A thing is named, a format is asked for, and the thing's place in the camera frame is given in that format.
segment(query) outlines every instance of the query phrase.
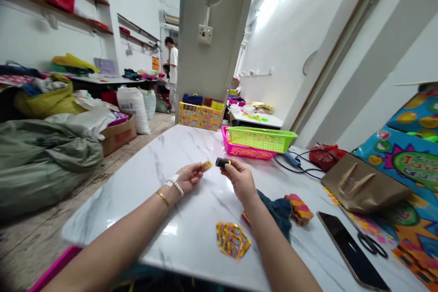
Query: stack of boxes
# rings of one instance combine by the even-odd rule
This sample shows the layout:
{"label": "stack of boxes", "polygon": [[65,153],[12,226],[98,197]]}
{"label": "stack of boxes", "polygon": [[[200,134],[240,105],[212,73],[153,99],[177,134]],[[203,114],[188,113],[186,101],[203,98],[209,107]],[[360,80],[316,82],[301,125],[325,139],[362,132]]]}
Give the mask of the stack of boxes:
{"label": "stack of boxes", "polygon": [[193,128],[217,131],[221,125],[222,111],[202,105],[179,103],[178,123]]}
{"label": "stack of boxes", "polygon": [[[412,136],[407,133],[418,133]],[[413,190],[375,220],[399,242],[396,256],[438,291],[438,83],[418,93],[371,136],[356,156]]]}

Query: hand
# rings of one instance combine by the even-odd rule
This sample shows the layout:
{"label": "hand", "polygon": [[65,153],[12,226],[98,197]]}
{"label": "hand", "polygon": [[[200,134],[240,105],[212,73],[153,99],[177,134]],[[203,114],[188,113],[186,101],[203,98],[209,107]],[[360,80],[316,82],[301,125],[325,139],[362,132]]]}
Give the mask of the hand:
{"label": "hand", "polygon": [[179,174],[177,183],[181,186],[182,191],[185,193],[190,192],[195,188],[202,178],[202,165],[200,163],[193,163],[182,167],[177,171]]}
{"label": "hand", "polygon": [[225,164],[225,168],[221,168],[220,173],[231,181],[237,198],[245,206],[245,203],[253,197],[258,197],[254,178],[247,166],[234,159],[227,158],[227,160],[231,161],[231,165]]}

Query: scissors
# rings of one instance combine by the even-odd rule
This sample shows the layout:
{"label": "scissors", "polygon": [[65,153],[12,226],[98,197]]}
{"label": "scissors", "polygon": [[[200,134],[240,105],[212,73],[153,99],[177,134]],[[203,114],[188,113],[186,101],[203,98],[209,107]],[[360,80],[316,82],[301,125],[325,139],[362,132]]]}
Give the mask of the scissors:
{"label": "scissors", "polygon": [[353,226],[357,230],[357,237],[359,238],[360,243],[362,246],[371,254],[380,254],[385,259],[388,259],[388,254],[386,251],[382,248],[382,246],[377,243],[375,240],[373,240],[368,235],[365,235],[359,228],[357,228],[356,224],[351,220],[349,214],[344,210],[342,206],[339,206],[339,208],[342,210],[342,212],[345,214],[345,216],[348,218],[348,220],[353,224]]}

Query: gold bracelet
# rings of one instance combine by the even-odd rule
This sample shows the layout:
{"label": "gold bracelet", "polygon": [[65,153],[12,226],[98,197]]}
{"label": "gold bracelet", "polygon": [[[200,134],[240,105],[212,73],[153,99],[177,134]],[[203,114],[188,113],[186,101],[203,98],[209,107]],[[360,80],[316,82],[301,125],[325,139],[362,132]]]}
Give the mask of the gold bracelet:
{"label": "gold bracelet", "polygon": [[160,195],[161,198],[163,199],[164,203],[166,204],[167,208],[170,207],[169,202],[167,201],[166,196],[164,196],[163,194],[161,194],[160,192],[155,192],[155,194]]}

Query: colorful poster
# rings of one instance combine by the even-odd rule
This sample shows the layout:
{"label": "colorful poster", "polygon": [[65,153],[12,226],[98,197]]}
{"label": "colorful poster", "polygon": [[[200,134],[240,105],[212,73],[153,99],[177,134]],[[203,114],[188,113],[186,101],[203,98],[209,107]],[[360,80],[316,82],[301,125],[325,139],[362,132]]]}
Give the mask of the colorful poster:
{"label": "colorful poster", "polygon": [[160,70],[160,59],[157,57],[152,57],[152,70],[154,71]]}

